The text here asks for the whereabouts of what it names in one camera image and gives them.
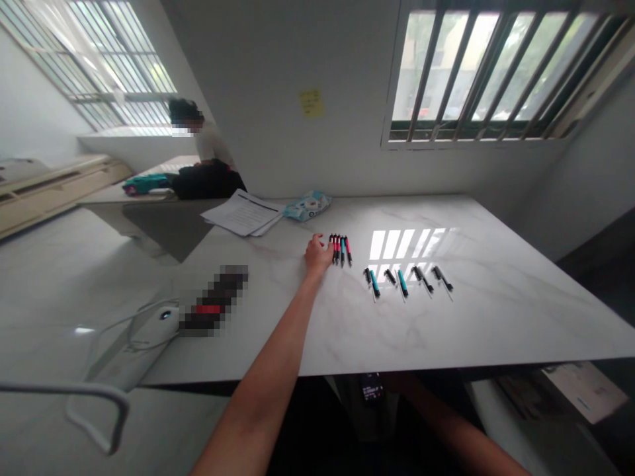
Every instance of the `wet wipes pack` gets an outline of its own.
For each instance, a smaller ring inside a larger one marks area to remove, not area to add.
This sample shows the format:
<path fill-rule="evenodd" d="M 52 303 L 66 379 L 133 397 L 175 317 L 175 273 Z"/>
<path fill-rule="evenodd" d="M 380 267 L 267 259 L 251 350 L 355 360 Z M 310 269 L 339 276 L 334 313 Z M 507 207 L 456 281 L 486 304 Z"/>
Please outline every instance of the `wet wipes pack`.
<path fill-rule="evenodd" d="M 326 196 L 322 192 L 311 190 L 287 205 L 282 214 L 299 221 L 307 221 L 323 212 L 331 203 L 331 200 L 331 197 Z"/>

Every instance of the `white shirt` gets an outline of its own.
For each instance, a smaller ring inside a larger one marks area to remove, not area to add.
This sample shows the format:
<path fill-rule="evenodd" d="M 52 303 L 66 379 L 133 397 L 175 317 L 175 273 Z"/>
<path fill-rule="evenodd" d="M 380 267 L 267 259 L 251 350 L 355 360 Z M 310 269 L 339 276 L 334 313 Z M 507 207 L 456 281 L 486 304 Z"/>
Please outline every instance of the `white shirt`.
<path fill-rule="evenodd" d="M 194 136 L 196 138 L 196 150 L 201 162 L 217 158 L 229 165 L 231 170 L 237 172 L 230 150 L 213 122 L 205 121 L 203 127 Z"/>

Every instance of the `yellow sticky note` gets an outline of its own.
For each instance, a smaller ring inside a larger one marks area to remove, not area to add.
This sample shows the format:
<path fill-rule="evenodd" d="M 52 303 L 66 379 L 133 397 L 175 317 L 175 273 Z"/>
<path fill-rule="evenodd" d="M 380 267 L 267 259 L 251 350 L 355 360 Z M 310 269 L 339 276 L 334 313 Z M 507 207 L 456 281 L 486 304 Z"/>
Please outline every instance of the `yellow sticky note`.
<path fill-rule="evenodd" d="M 324 104 L 322 104 L 317 88 L 300 93 L 300 106 L 304 117 L 322 117 L 324 115 Z"/>

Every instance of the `desk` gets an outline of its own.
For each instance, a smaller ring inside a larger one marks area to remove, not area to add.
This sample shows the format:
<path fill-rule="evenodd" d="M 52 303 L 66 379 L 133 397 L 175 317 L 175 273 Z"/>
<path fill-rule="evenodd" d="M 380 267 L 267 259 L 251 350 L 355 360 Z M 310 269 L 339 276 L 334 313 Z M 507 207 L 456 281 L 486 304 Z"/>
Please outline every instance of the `desk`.
<path fill-rule="evenodd" d="M 222 265 L 247 266 L 248 287 L 222 329 L 175 339 L 142 385 L 241 379 L 294 295 L 317 232 L 348 235 L 353 265 L 325 275 L 301 376 L 635 356 L 635 329 L 473 199 L 336 198 L 320 216 L 283 219 L 262 238 L 212 229 L 178 269 L 183 309 Z M 434 285 L 432 298 L 411 275 L 413 263 Z M 452 299 L 434 264 L 454 285 Z M 366 266 L 377 271 L 377 303 Z M 387 267 L 404 272 L 406 303 L 384 280 Z"/>
<path fill-rule="evenodd" d="M 179 169 L 189 167 L 199 162 L 197 155 L 180 155 L 168 162 L 152 167 L 135 177 L 150 175 L 155 173 L 179 173 Z M 123 207 L 127 204 L 139 204 L 149 202 L 159 202 L 166 200 L 164 194 L 147 194 L 131 197 L 121 188 L 121 182 L 104 188 L 92 195 L 81 199 L 78 205 L 87 208 L 103 221 L 113 227 L 120 235 L 129 237 L 144 237 L 144 233 L 134 225 L 124 214 Z M 168 200 L 177 200 L 173 194 Z"/>

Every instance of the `pen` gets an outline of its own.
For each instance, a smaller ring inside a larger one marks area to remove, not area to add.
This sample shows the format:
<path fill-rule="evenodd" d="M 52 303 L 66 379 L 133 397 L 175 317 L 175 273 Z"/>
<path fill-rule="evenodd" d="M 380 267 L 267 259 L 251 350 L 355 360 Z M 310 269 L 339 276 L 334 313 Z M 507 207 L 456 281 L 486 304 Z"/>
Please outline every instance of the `pen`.
<path fill-rule="evenodd" d="M 351 247 L 349 246 L 349 238 L 345 236 L 344 239 L 346 240 L 346 254 L 349 256 L 349 266 L 352 266 L 353 257 L 351 256 Z"/>
<path fill-rule="evenodd" d="M 417 281 L 423 281 L 429 293 L 433 293 L 435 291 L 435 289 L 430 285 L 430 283 L 428 283 L 428 280 L 425 278 L 425 276 L 423 275 L 423 273 L 421 272 L 418 266 L 413 266 L 412 271 L 414 271 L 415 274 L 417 275 Z"/>
<path fill-rule="evenodd" d="M 435 276 L 437 277 L 439 281 L 444 282 L 445 287 L 447 288 L 448 291 L 452 291 L 454 289 L 454 286 L 448 283 L 448 280 L 443 275 L 443 271 L 441 271 L 441 268 L 439 268 L 438 266 L 435 266 L 434 268 L 432 268 L 432 272 L 435 273 Z"/>
<path fill-rule="evenodd" d="M 344 267 L 344 237 L 339 238 L 339 258 L 342 261 L 342 267 Z"/>
<path fill-rule="evenodd" d="M 379 292 L 379 286 L 377 286 L 377 280 L 375 279 L 375 273 L 373 273 L 372 270 L 370 270 L 370 279 L 372 279 L 372 289 L 375 292 L 375 297 L 379 298 L 380 292 Z"/>
<path fill-rule="evenodd" d="M 392 283 L 393 286 L 397 286 L 397 280 L 395 279 L 395 277 L 392 275 L 392 273 L 390 272 L 390 270 L 386 270 L 384 271 L 384 275 L 386 275 L 386 277 L 388 278 L 388 281 L 390 281 Z"/>
<path fill-rule="evenodd" d="M 329 243 L 333 243 L 333 264 L 335 264 L 335 240 L 334 235 L 329 236 Z"/>
<path fill-rule="evenodd" d="M 399 276 L 399 282 L 402 285 L 403 297 L 407 298 L 408 297 L 408 288 L 405 285 L 405 280 L 403 279 L 403 273 L 402 273 L 401 270 L 397 271 L 397 276 Z"/>
<path fill-rule="evenodd" d="M 370 277 L 370 270 L 368 268 L 366 268 L 364 270 L 364 275 L 366 276 L 366 282 L 368 282 L 368 289 L 370 289 L 372 278 Z M 377 302 L 375 300 L 375 294 L 374 293 L 372 294 L 372 301 L 373 302 Z"/>
<path fill-rule="evenodd" d="M 339 265 L 339 235 L 335 236 L 335 264 Z"/>

